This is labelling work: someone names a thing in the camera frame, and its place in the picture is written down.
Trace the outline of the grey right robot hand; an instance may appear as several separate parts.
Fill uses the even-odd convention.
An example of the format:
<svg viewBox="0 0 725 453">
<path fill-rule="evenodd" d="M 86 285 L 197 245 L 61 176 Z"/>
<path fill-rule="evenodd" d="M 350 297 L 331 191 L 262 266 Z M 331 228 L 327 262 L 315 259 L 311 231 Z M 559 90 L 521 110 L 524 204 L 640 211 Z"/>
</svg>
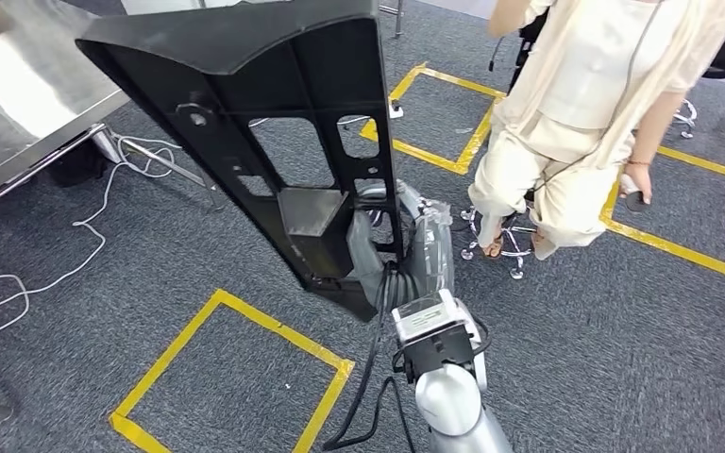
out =
<svg viewBox="0 0 725 453">
<path fill-rule="evenodd" d="M 367 301 L 377 310 L 388 311 L 441 289 L 454 290 L 450 205 L 424 197 L 400 179 L 396 205 L 407 230 L 406 256 L 394 276 L 387 275 L 385 261 L 376 251 L 373 210 L 356 211 L 346 234 L 353 263 L 350 277 L 362 284 Z"/>
</svg>

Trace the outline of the person's left hand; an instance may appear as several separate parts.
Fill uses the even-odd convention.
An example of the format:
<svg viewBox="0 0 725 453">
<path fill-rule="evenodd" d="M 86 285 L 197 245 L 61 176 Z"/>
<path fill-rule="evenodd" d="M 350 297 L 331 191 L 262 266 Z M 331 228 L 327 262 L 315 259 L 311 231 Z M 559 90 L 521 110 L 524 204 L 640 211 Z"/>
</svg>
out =
<svg viewBox="0 0 725 453">
<path fill-rule="evenodd" d="M 627 199 L 631 210 L 642 210 L 651 204 L 652 185 L 646 163 L 627 162 L 619 177 L 619 196 Z"/>
</svg>

